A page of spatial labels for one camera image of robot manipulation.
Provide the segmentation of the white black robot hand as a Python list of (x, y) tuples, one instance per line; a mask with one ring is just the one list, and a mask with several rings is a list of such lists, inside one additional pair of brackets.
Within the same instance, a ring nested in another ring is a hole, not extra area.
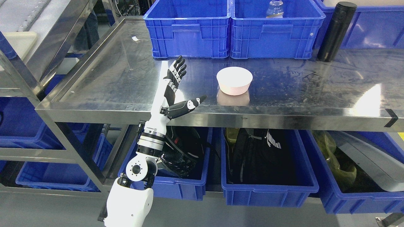
[(146, 122), (149, 128), (166, 128), (168, 122), (190, 112), (193, 112), (207, 96), (203, 95), (194, 99), (175, 102), (176, 92), (181, 80), (186, 75), (186, 60), (179, 56), (168, 67), (165, 77), (159, 81), (152, 108), (151, 117)]

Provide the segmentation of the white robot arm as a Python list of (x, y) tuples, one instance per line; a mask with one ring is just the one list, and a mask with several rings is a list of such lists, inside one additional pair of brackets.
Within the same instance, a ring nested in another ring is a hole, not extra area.
[(145, 122), (137, 140), (137, 151), (125, 172), (118, 177), (106, 202), (106, 227), (141, 227), (153, 203), (153, 183), (157, 160), (162, 153), (166, 123)]

